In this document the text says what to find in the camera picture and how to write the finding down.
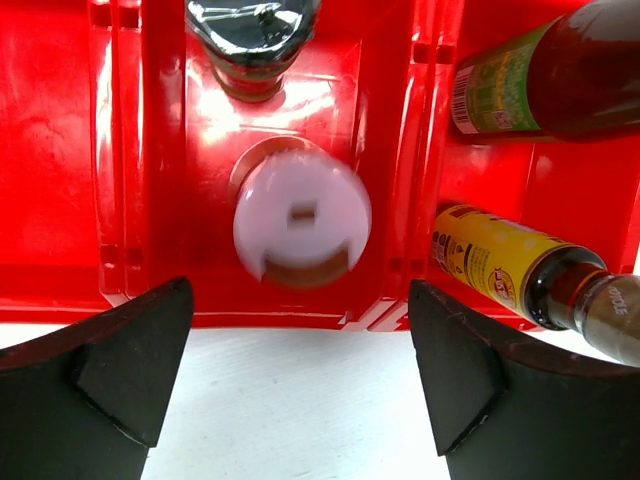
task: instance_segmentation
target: bottle with yellow label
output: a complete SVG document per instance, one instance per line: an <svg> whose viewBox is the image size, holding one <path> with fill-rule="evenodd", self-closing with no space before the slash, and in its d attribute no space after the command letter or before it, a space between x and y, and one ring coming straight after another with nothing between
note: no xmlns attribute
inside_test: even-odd
<svg viewBox="0 0 640 480"><path fill-rule="evenodd" d="M453 277L524 318L640 366L640 279L613 275L591 250L470 205L439 213L432 250Z"/></svg>

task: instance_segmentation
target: yellow label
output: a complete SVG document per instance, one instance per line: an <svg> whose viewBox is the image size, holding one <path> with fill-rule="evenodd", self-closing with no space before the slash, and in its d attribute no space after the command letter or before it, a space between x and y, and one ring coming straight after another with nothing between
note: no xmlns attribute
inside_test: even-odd
<svg viewBox="0 0 640 480"><path fill-rule="evenodd" d="M549 253L573 246L469 205L442 212L435 230L433 257L444 270L525 317L531 271Z"/></svg>

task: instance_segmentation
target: logo on label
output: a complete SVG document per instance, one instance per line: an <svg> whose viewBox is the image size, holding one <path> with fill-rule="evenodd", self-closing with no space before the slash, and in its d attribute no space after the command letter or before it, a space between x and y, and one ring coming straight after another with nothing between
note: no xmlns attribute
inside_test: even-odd
<svg viewBox="0 0 640 480"><path fill-rule="evenodd" d="M489 275L489 289L493 297L505 307L516 308L516 289L507 272L496 268Z"/></svg>

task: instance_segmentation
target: red plastic surface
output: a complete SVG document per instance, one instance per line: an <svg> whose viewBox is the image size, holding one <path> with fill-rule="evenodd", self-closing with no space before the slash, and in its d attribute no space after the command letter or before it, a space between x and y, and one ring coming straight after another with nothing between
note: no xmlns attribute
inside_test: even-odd
<svg viewBox="0 0 640 480"><path fill-rule="evenodd" d="M456 59L583 3L325 0L283 91L250 105L216 83L183 0L3 2L0 321L70 322L186 275L198 326L393 331L411 278L426 278L529 328L429 263L436 205L479 205L630 272L640 139L461 144L452 75ZM231 171L283 134L346 162L371 197L360 263L310 292L258 283L233 246Z"/></svg>

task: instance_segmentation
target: sauce bottle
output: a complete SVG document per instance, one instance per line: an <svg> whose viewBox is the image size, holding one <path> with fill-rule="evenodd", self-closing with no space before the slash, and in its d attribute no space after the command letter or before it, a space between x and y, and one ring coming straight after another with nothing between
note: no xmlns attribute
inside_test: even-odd
<svg viewBox="0 0 640 480"><path fill-rule="evenodd" d="M432 250L446 272L522 317L640 367L640 279L612 274L591 250L469 205L440 212Z"/></svg>
<svg viewBox="0 0 640 480"><path fill-rule="evenodd" d="M473 141L585 142L640 129L640 2L603 0L459 65L453 122Z"/></svg>

